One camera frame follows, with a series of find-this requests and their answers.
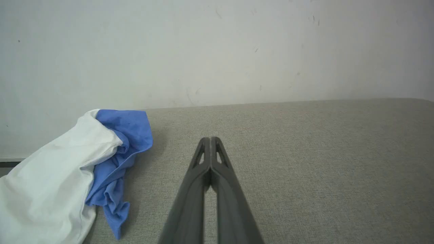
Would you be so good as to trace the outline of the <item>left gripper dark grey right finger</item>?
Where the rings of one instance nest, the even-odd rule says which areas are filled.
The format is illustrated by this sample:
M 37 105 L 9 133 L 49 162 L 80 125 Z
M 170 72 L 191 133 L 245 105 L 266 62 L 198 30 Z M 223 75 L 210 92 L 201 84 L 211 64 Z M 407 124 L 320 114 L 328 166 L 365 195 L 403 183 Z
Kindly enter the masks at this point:
M 265 244 L 218 137 L 211 137 L 211 186 L 217 195 L 218 244 Z

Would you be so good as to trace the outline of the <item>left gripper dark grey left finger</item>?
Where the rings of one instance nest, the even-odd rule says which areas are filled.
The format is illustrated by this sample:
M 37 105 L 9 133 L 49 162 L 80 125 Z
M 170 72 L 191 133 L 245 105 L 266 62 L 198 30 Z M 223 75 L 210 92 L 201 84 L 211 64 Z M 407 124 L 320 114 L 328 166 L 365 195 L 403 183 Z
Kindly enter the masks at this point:
M 211 185 L 210 138 L 201 138 L 158 244 L 204 243 L 204 197 Z

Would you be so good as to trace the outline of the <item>grey fabric sofa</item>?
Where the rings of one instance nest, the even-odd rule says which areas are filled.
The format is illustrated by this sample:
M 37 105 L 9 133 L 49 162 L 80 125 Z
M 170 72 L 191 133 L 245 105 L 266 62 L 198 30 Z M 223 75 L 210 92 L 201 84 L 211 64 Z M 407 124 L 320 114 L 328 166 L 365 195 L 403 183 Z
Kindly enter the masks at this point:
M 307 101 L 147 111 L 153 147 L 125 175 L 116 240 L 157 244 L 199 140 L 219 137 L 267 244 L 434 244 L 434 102 Z

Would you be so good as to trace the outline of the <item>white wall baseboard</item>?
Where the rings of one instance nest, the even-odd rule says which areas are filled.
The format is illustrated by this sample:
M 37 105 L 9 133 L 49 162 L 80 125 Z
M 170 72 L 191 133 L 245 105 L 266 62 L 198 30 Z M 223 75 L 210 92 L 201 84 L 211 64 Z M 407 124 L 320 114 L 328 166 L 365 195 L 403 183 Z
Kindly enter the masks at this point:
M 25 158 L 0 158 L 0 168 L 14 168 Z

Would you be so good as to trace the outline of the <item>blue and white t-shirt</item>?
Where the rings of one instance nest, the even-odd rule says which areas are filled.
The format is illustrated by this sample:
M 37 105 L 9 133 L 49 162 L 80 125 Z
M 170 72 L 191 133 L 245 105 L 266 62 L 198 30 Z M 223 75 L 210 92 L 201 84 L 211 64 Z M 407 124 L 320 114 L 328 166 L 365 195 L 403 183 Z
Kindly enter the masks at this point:
M 0 244 L 82 244 L 102 207 L 116 239 L 124 176 L 153 145 L 145 111 L 95 109 L 0 177 Z

